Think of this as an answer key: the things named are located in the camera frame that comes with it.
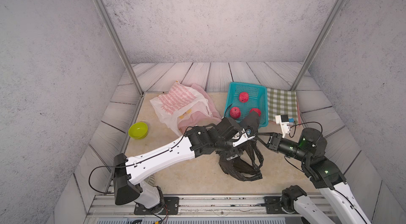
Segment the red apple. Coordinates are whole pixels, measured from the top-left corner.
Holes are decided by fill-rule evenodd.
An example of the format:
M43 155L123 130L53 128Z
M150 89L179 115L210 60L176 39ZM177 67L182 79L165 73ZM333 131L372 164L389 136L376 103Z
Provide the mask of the red apple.
M239 101L241 103L248 102L249 98L250 98L250 96L249 96L249 94L247 92L241 92L240 95L239 95Z
M261 110L258 109L258 108L252 108L252 109L250 110L250 113L257 113L259 117L261 117L261 115L262 115Z
M233 119L238 119L241 117L241 110L239 107L232 107L229 111L229 115Z

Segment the pink plastic bag apple print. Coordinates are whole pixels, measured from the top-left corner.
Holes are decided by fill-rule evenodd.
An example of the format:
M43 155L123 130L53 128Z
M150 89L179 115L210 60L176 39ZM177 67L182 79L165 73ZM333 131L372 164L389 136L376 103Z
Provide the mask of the pink plastic bag apple print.
M195 83L191 85L191 88L198 91L207 100L207 104L199 102L178 118L178 129L181 133L184 133L188 126L203 125L204 122L217 124L222 119L222 116L215 108L212 98L204 89Z

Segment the black plastic bag knotted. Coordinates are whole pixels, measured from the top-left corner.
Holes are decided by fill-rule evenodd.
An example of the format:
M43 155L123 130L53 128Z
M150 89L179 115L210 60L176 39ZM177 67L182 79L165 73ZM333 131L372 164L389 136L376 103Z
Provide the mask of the black plastic bag knotted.
M260 168L263 165L264 158L256 143L260 117L257 113L249 113L246 117L250 118L250 120L256 120L255 137L242 145L243 154L241 156L230 161L219 157L218 163L225 174L239 181L251 182L262 179Z

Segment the pink white striped bag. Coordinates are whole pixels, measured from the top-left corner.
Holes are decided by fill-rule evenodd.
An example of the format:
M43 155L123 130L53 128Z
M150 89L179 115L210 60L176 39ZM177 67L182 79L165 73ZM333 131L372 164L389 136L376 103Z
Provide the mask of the pink white striped bag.
M167 93L150 100L159 121L177 136L183 135L178 129L178 118L199 102L207 104L207 100L198 91L177 81Z

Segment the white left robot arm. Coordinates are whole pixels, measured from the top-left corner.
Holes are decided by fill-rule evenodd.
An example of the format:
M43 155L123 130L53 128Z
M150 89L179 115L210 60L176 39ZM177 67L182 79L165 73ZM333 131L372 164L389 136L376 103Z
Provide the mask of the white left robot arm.
M154 151L127 157L114 157L114 200L122 206L136 201L152 209L163 204L158 187L145 183L145 179L179 162L216 152L226 161L238 158L243 147L252 141L259 129L260 118L249 114L241 122L224 117L218 124L189 127L180 138Z

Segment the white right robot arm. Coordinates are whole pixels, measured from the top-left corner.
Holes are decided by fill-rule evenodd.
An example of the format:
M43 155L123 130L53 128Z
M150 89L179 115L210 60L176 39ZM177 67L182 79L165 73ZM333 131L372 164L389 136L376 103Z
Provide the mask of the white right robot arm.
M343 224L368 224L370 220L356 201L351 188L338 166L326 155L327 140L322 129L304 128L298 142L286 138L296 129L290 125L286 115L277 115L276 123L281 133L266 133L268 141L263 145L284 157L300 162L300 170L310 180L334 209ZM282 191L280 208L287 214L298 213L308 224L331 224L333 221L322 212L299 186L290 186Z

